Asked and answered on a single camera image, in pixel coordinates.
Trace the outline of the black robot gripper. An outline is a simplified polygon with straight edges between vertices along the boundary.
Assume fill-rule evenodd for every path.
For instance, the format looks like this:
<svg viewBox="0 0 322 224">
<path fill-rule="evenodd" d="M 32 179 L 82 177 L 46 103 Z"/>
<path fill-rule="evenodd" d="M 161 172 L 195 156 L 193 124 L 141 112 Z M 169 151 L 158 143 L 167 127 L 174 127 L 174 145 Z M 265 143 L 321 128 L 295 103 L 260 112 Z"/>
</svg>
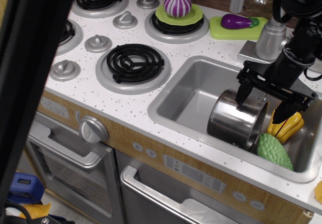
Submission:
<svg viewBox="0 0 322 224">
<path fill-rule="evenodd" d="M 285 46 L 273 63 L 259 63 L 246 60 L 237 75 L 240 87 L 235 101 L 241 106 L 257 88 L 282 103 L 275 109 L 273 124 L 279 124 L 293 116 L 297 111 L 305 111 L 316 93 L 305 86 L 299 76 L 314 64 L 313 54 L 303 53 L 294 46 Z"/>
</svg>

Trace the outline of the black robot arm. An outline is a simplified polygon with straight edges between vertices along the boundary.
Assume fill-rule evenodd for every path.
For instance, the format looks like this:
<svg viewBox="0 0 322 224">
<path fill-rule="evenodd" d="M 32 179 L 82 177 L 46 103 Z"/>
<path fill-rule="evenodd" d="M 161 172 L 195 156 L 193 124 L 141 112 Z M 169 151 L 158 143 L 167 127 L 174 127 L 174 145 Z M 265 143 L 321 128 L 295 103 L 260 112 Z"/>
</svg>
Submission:
<svg viewBox="0 0 322 224">
<path fill-rule="evenodd" d="M 282 123 L 296 112 L 305 111 L 317 93 L 299 76 L 307 74 L 316 59 L 321 59 L 321 0 L 273 0 L 273 18 L 286 23 L 298 18 L 293 37 L 271 63 L 246 60 L 237 75 L 240 87 L 235 101 L 240 106 L 253 88 L 279 100 L 273 123 Z"/>
</svg>

